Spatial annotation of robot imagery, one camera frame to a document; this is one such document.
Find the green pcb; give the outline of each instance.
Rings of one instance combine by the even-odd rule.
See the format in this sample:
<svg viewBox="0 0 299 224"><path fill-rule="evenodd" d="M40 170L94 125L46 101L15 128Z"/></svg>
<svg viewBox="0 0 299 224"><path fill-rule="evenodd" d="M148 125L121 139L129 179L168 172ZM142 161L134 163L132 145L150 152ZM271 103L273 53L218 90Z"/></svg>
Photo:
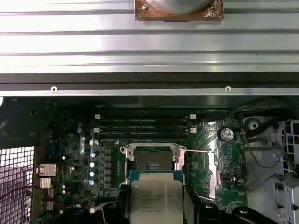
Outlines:
<svg viewBox="0 0 299 224"><path fill-rule="evenodd" d="M223 126L238 129L242 118L229 117L211 123L189 119L224 113L223 110L196 109L105 109L90 108L76 111L60 111L53 122L53 139L49 151L50 160L67 159L59 163L60 174L54 180L54 194L58 203L66 207L79 204L90 208L99 203L113 201L119 185L125 181L125 154L121 146L131 143L176 143L187 149L213 150L214 159L207 153L185 152L183 171L185 182L192 185L198 195L209 197L211 175L210 161L214 161L218 177L232 176L231 183L220 183L215 188L214 203L227 212L234 207L246 206L247 196L242 193L245 176L244 142L240 133L230 142L217 139L217 130ZM197 128L195 133L188 130ZM97 156L90 157L91 152ZM129 165L130 170L140 170L140 163L148 158L144 153L157 153L160 159L172 158L167 147L138 147L136 159ZM95 177L89 176L96 171ZM69 184L70 192L62 194L61 186Z"/></svg>
<svg viewBox="0 0 299 224"><path fill-rule="evenodd" d="M200 110L198 114L211 116L224 112L221 110ZM187 167L184 170L187 183L193 186L199 196L210 198L210 180L211 178L219 178L213 203L226 212L231 212L235 207L247 206L247 195L243 192L246 175L244 140L240 131L237 131L233 140L229 142L220 141L217 139L217 130L220 127L240 130L242 126L242 119L238 117L228 117L217 122L199 123L198 134L189 141L188 147L196 150L214 151L214 158L210 158L213 154L196 152L185 154L185 166ZM220 177L210 171L211 160L215 162ZM227 176L233 180L221 182L221 177Z"/></svg>

